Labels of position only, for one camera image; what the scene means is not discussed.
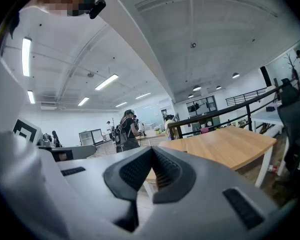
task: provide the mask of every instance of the black railing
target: black railing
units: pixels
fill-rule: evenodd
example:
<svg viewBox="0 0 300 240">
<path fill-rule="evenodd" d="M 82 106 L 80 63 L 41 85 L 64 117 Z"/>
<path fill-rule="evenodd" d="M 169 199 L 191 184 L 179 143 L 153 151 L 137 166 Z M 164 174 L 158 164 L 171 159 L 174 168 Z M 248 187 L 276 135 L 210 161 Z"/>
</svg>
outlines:
<svg viewBox="0 0 300 240">
<path fill-rule="evenodd" d="M 193 134 L 194 132 L 187 132 L 187 133 L 182 133 L 181 131 L 181 126 L 185 126 L 185 125 L 189 125 L 189 124 L 192 124 L 192 123 L 198 123 L 202 120 L 205 120 L 205 119 L 212 119 L 214 117 L 218 117 L 220 115 L 223 115 L 223 114 L 226 114 L 226 113 L 229 113 L 229 112 L 232 112 L 232 111 L 235 111 L 235 110 L 238 110 L 238 109 L 241 109 L 243 107 L 246 107 L 246 114 L 244 115 L 241 115 L 237 118 L 234 118 L 232 120 L 229 120 L 229 121 L 226 121 L 226 122 L 223 122 L 223 123 L 220 123 L 218 125 L 214 125 L 214 126 L 211 126 L 209 128 L 209 132 L 212 130 L 214 130 L 215 128 L 218 128 L 222 125 L 226 125 L 226 124 L 229 124 L 235 120 L 238 120 L 240 118 L 243 118 L 243 117 L 248 117 L 248 123 L 244 124 L 244 125 L 241 125 L 240 127 L 243 128 L 245 127 L 246 125 L 249 125 L 249 131 L 252 131 L 252 121 L 251 121 L 251 114 L 264 108 L 265 106 L 269 105 L 270 103 L 274 102 L 275 100 L 278 99 L 278 96 L 271 100 L 270 102 L 268 102 L 267 104 L 253 110 L 253 111 L 250 111 L 250 104 L 254 103 L 254 102 L 257 102 L 267 96 L 269 96 L 270 94 L 273 94 L 273 93 L 277 93 L 278 95 L 278 92 L 280 89 L 282 89 L 282 87 L 286 86 L 285 84 L 283 85 L 280 85 L 278 86 L 277 88 L 274 88 L 270 91 L 267 91 L 265 92 L 264 94 L 261 94 L 261 95 L 258 95 L 254 98 L 251 98 L 249 100 L 246 100 L 244 102 L 241 102 L 240 104 L 236 104 L 234 106 L 231 106 L 231 107 L 227 107 L 227 108 L 224 108 L 222 110 L 218 110 L 218 111 L 212 111 L 210 112 L 209 114 L 205 114 L 205 115 L 200 115 L 200 116 L 196 116 L 194 118 L 189 118 L 189 119 L 186 119 L 186 120 L 182 120 L 182 121 L 178 121 L 178 122 L 173 122 L 173 123 L 169 123 L 168 124 L 168 128 L 169 128 L 169 133 L 170 133 L 170 136 L 171 136 L 171 139 L 173 140 L 174 139 L 174 134 L 173 134 L 173 128 L 176 128 L 177 129 L 177 132 L 178 132 L 178 135 L 179 135 L 179 138 L 182 139 L 183 136 L 185 135 L 190 135 L 190 134 Z"/>
<path fill-rule="evenodd" d="M 262 89 L 258 89 L 258 90 L 254 90 L 254 91 L 250 91 L 241 95 L 237 95 L 234 97 L 230 97 L 230 98 L 226 98 L 226 104 L 228 106 L 234 106 L 234 105 L 238 105 L 240 103 L 246 102 L 248 100 L 251 100 L 257 96 L 260 96 L 260 94 L 263 94 L 266 92 L 266 88 L 262 88 Z"/>
</svg>

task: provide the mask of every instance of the black hair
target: black hair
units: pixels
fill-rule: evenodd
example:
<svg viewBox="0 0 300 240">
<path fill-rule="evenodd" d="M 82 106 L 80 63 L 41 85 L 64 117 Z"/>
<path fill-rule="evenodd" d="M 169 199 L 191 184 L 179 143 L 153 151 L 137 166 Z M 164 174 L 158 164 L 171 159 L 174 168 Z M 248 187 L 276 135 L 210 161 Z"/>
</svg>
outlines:
<svg viewBox="0 0 300 240">
<path fill-rule="evenodd" d="M 124 122 L 126 121 L 126 119 L 127 119 L 127 115 L 130 115 L 130 114 L 135 115 L 135 112 L 134 112 L 132 109 L 128 109 L 128 110 L 124 111 L 123 117 L 122 117 L 121 120 L 120 120 L 120 125 L 123 126 L 123 123 L 124 123 Z"/>
</svg>

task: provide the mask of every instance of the white ceiling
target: white ceiling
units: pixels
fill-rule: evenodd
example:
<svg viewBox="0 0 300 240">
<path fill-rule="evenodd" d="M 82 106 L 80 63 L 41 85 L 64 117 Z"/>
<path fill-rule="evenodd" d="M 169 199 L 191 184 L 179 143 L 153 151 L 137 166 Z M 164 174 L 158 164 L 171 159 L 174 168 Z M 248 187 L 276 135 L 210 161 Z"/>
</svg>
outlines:
<svg viewBox="0 0 300 240">
<path fill-rule="evenodd" d="M 94 20 L 35 8 L 20 14 L 3 58 L 37 102 L 78 109 L 90 97 L 80 109 L 111 110 L 147 92 L 179 102 L 196 84 L 209 93 L 226 87 L 234 72 L 264 66 L 300 39 L 300 23 L 281 0 L 105 1 Z M 30 78 L 22 75 L 23 37 L 32 38 Z M 114 73 L 114 83 L 95 91 Z"/>
<path fill-rule="evenodd" d="M 22 73 L 24 37 L 32 39 L 30 77 Z M 100 17 L 62 17 L 26 9 L 3 58 L 24 88 L 33 91 L 37 103 L 56 102 L 62 109 L 113 110 L 142 94 L 164 92 L 134 50 Z M 113 74 L 119 78 L 95 90 Z M 84 97 L 89 101 L 78 107 Z"/>
<path fill-rule="evenodd" d="M 264 66 L 300 39 L 300 23 L 282 0 L 128 1 L 151 30 L 176 102 L 196 84 L 209 93 L 226 87 L 233 73 Z"/>
</svg>

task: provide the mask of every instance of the fluorescent light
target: fluorescent light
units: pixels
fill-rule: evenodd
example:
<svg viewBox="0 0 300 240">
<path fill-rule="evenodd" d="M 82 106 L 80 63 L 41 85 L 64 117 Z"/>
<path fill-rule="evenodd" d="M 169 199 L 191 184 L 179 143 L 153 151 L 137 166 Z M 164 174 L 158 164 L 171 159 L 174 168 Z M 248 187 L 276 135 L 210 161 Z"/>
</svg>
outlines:
<svg viewBox="0 0 300 240">
<path fill-rule="evenodd" d="M 105 87 L 106 85 L 110 84 L 113 80 L 115 80 L 117 78 L 118 78 L 118 75 L 113 74 L 107 80 L 105 80 L 103 83 L 101 83 L 100 85 L 98 85 L 95 89 L 97 91 L 100 91 L 103 87 Z"/>
<path fill-rule="evenodd" d="M 32 92 L 32 90 L 28 90 L 28 96 L 29 96 L 29 100 L 31 104 L 36 104 L 35 103 L 35 98 L 34 98 L 34 93 Z"/>
<path fill-rule="evenodd" d="M 121 103 L 121 104 L 119 104 L 119 105 L 116 105 L 115 107 L 117 108 L 117 107 L 120 107 L 120 106 L 122 106 L 122 105 L 124 105 L 124 104 L 127 104 L 127 103 L 124 102 L 124 103 Z"/>
<path fill-rule="evenodd" d="M 89 98 L 85 97 L 83 100 L 80 101 L 80 103 L 78 104 L 78 106 L 82 106 L 83 104 L 86 103 L 87 100 L 89 100 Z"/>
<path fill-rule="evenodd" d="M 137 100 L 137 99 L 140 99 L 140 98 L 142 98 L 142 97 L 144 97 L 144 96 L 147 96 L 147 95 L 149 95 L 151 92 L 148 92 L 148 93 L 146 93 L 146 94 L 144 94 L 144 95 L 141 95 L 141 96 L 139 96 L 139 97 L 136 97 L 135 99 Z"/>
<path fill-rule="evenodd" d="M 23 75 L 26 77 L 30 76 L 29 72 L 29 57 L 30 57 L 30 45 L 31 45 L 32 39 L 25 37 L 22 40 L 22 53 L 21 53 L 21 59 L 22 59 L 22 71 Z"/>
</svg>

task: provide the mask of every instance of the black rubber pad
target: black rubber pad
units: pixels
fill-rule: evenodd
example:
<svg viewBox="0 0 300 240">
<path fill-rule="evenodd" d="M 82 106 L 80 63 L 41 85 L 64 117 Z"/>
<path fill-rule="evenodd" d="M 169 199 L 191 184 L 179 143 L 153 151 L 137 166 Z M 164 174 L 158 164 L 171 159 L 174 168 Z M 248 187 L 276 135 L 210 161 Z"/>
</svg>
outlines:
<svg viewBox="0 0 300 240">
<path fill-rule="evenodd" d="M 77 173 L 83 172 L 85 170 L 86 169 L 83 167 L 76 167 L 76 168 L 72 168 L 72 169 L 62 170 L 61 173 L 63 176 L 69 176 L 71 174 L 77 174 Z"/>
<path fill-rule="evenodd" d="M 251 206 L 238 190 L 229 188 L 223 191 L 223 195 L 248 230 L 264 221 L 264 218 Z"/>
</svg>

